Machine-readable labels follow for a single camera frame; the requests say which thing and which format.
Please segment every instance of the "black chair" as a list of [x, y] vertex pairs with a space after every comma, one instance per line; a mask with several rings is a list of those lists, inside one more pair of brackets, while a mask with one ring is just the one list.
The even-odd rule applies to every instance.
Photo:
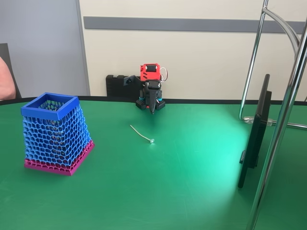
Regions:
[[19, 91], [19, 88], [17, 86], [14, 74], [13, 74], [13, 69], [12, 69], [12, 64], [11, 64], [11, 59], [10, 59], [10, 53], [9, 53], [9, 47], [8, 47], [7, 43], [0, 44], [0, 57], [3, 59], [3, 61], [9, 67], [9, 70], [10, 70], [11, 75], [13, 77], [15, 90], [16, 90], [16, 98], [21, 98], [20, 91]]

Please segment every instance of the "gray stripe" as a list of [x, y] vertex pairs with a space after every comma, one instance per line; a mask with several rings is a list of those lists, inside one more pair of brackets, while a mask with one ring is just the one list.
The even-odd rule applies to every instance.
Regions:
[[[85, 29], [103, 30], [162, 30], [203, 32], [257, 32], [258, 20], [181, 19], [181, 18], [119, 18], [84, 16]], [[288, 22], [298, 34], [305, 22]], [[265, 21], [264, 33], [284, 33], [275, 21]]]

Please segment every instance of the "person's arm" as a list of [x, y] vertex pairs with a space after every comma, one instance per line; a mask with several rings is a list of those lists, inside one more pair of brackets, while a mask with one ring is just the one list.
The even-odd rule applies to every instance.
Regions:
[[16, 98], [14, 81], [8, 66], [0, 57], [0, 100]]

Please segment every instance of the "green table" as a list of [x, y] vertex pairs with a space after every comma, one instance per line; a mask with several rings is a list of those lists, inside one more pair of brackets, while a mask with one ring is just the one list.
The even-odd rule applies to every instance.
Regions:
[[[151, 115], [132, 103], [81, 101], [96, 146], [72, 177], [23, 167], [24, 104], [0, 106], [0, 229], [245, 229], [274, 128], [238, 190], [251, 129], [238, 104], [167, 104]], [[245, 114], [255, 110], [246, 105]], [[294, 106], [290, 122], [306, 116], [307, 106]], [[306, 146], [306, 131], [287, 129], [257, 230], [306, 230]]]

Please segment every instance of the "pink base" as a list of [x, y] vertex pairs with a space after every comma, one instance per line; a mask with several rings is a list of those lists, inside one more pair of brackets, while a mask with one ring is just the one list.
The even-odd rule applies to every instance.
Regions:
[[87, 157], [87, 155], [92, 151], [95, 144], [92, 140], [90, 140], [89, 143], [87, 143], [86, 147], [82, 150], [80, 155], [73, 161], [71, 166], [65, 166], [64, 164], [55, 164], [55, 163], [46, 163], [43, 161], [38, 160], [24, 160], [24, 166], [25, 168], [29, 169], [36, 169], [41, 170], [49, 173], [57, 173], [62, 174], [66, 176], [72, 176], [74, 172], [77, 170], [77, 168], [81, 165], [81, 163], [84, 161], [84, 159]]

